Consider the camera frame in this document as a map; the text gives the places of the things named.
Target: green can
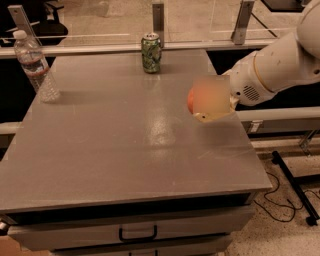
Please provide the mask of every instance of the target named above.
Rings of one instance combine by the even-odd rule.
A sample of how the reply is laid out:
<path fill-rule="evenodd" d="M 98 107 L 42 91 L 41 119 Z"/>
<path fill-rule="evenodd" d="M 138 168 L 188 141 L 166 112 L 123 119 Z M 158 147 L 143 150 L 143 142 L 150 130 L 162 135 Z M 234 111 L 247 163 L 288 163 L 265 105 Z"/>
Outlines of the green can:
<path fill-rule="evenodd" d="M 141 39 L 142 65 L 146 73 L 156 73 L 160 70 L 161 45 L 159 35 L 145 34 Z"/>

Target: drawer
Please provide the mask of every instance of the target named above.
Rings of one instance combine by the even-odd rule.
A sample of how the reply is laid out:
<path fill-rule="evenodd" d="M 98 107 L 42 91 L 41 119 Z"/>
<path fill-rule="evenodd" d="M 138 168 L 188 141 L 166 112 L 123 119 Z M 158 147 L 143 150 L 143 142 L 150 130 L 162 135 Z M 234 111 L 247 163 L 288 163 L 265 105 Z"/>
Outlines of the drawer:
<path fill-rule="evenodd" d="M 173 212 L 90 222 L 13 226 L 9 236 L 30 250 L 146 242 L 177 237 L 231 233 L 253 216 L 252 206 Z"/>
<path fill-rule="evenodd" d="M 211 255 L 225 251 L 231 237 L 205 236 L 147 244 L 69 249 L 51 252 L 51 256 L 196 256 Z"/>

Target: desk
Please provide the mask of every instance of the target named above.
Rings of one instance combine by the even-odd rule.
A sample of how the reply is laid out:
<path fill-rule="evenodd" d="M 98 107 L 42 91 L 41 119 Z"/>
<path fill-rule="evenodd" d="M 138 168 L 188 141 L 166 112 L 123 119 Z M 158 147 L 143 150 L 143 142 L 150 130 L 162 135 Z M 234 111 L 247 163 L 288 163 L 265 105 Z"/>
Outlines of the desk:
<path fill-rule="evenodd" d="M 0 165 L 9 235 L 56 255 L 225 250 L 271 184 L 236 114 L 188 112 L 206 52 L 164 52 L 155 75 L 135 53 L 59 57 L 53 72 L 61 99 L 34 100 Z"/>

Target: handle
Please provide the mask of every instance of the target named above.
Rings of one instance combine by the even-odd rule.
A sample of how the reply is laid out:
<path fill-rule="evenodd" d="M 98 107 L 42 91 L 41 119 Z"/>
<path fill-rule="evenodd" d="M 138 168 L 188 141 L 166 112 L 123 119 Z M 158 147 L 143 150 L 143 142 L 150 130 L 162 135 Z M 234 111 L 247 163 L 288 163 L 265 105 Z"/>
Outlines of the handle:
<path fill-rule="evenodd" d="M 154 251 L 154 256 L 158 256 L 158 250 L 155 250 L 155 251 Z"/>
<path fill-rule="evenodd" d="M 124 238 L 123 237 L 123 229 L 119 229 L 119 239 L 123 243 L 138 243 L 138 242 L 149 242 L 154 240 L 157 237 L 158 234 L 158 227 L 157 225 L 153 226 L 153 235 L 147 236 L 147 237 L 139 237 L 139 238 Z"/>

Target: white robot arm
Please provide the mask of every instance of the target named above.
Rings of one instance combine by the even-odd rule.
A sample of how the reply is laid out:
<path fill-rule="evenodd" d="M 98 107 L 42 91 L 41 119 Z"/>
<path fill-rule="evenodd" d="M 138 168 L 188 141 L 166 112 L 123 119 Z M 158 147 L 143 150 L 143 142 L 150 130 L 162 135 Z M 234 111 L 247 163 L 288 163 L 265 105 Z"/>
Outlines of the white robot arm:
<path fill-rule="evenodd" d="M 311 1 L 294 33 L 238 61 L 230 76 L 231 102 L 253 106 L 296 85 L 320 81 L 320 0 Z"/>

